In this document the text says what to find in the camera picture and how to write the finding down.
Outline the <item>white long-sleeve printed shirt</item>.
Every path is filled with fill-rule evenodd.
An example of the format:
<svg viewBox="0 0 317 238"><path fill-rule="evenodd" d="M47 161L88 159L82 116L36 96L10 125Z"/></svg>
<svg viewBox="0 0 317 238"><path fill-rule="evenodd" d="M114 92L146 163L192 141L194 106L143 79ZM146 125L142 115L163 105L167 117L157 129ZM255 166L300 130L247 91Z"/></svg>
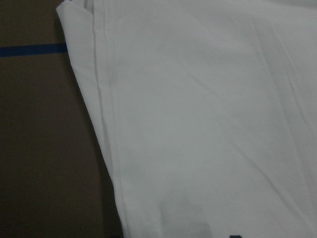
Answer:
<svg viewBox="0 0 317 238"><path fill-rule="evenodd" d="M316 1L56 10L124 237L316 237Z"/></svg>

